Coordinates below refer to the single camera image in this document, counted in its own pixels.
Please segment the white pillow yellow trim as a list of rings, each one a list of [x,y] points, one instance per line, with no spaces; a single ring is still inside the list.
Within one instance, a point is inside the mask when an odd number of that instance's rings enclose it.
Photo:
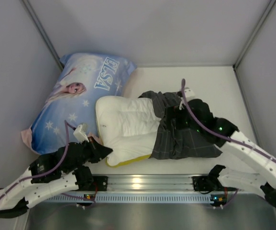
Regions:
[[[112,149],[106,157],[108,166],[150,158],[161,120],[151,99],[105,96],[97,100],[95,110],[98,135]]]

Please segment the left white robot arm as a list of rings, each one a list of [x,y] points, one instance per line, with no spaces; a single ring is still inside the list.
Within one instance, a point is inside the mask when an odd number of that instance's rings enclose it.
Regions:
[[[54,153],[39,156],[17,180],[0,189],[0,218],[19,217],[62,193],[88,190],[94,178],[84,164],[98,163],[112,151],[91,139],[70,142]]]

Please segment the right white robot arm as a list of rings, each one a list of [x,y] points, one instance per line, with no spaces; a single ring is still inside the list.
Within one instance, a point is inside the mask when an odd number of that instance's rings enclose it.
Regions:
[[[231,153],[256,173],[238,172],[217,165],[208,178],[223,187],[254,193],[276,208],[276,158],[251,141],[239,128],[225,118],[215,117],[201,99],[182,101],[165,112],[167,127],[192,129],[224,153]]]

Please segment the grey checked pillowcase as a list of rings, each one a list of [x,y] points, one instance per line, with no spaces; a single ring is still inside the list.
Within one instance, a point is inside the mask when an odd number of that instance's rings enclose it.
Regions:
[[[152,100],[155,116],[160,118],[156,141],[151,158],[157,160],[179,160],[184,158],[216,158],[222,152],[213,144],[207,142],[198,132],[192,129],[177,130],[175,123],[172,129],[166,127],[165,109],[179,106],[181,99],[175,92],[147,91],[141,98]]]

